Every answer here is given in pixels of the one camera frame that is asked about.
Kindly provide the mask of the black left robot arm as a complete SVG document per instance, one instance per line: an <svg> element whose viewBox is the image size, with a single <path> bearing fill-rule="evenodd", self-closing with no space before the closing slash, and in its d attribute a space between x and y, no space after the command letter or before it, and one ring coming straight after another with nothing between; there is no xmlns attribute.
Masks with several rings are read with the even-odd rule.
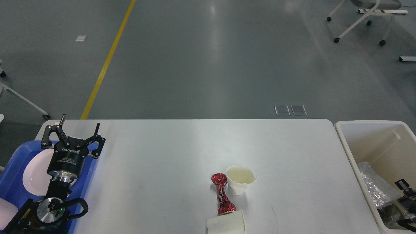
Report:
<svg viewBox="0 0 416 234"><path fill-rule="evenodd" d="M40 142L43 151L52 150L46 174L50 181L39 201L28 198L1 232L4 234L67 234L68 222L89 211L85 199L72 194L71 182L82 182L80 176L87 157L98 159L106 142L99 134L100 124L87 139L67 136L62 127L66 115L58 124L47 125Z"/></svg>

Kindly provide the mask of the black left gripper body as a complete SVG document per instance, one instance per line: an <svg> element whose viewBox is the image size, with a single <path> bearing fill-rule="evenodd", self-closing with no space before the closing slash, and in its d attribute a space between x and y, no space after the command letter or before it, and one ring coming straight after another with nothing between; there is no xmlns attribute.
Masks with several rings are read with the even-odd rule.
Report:
<svg viewBox="0 0 416 234"><path fill-rule="evenodd" d="M52 177L70 174L70 179L78 179L82 173L85 156L89 152L88 146L77 148L81 146L83 139L68 138L68 140L70 145L58 141L53 147L54 153L46 170Z"/></svg>

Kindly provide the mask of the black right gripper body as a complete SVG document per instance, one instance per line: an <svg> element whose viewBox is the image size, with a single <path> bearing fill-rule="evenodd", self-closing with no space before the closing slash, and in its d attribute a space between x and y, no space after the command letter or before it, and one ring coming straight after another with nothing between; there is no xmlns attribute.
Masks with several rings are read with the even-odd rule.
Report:
<svg viewBox="0 0 416 234"><path fill-rule="evenodd" d="M411 196L404 195L401 198L401 205L404 208L404 214L410 218L412 222L416 221L416 196L415 194Z"/></svg>

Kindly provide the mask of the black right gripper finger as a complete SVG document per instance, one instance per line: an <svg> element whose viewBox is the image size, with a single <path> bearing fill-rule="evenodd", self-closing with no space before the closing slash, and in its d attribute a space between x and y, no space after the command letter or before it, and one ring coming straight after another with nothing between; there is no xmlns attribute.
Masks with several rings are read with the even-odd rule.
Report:
<svg viewBox="0 0 416 234"><path fill-rule="evenodd" d="M411 219L402 219L397 224L405 229L416 229L416 224Z"/></svg>
<svg viewBox="0 0 416 234"><path fill-rule="evenodd" d="M396 182L394 182L394 184L404 193L404 196L408 197L408 198L412 198L415 197L416 192L414 189L410 188L410 185L407 183L407 181L405 179L400 179Z"/></svg>

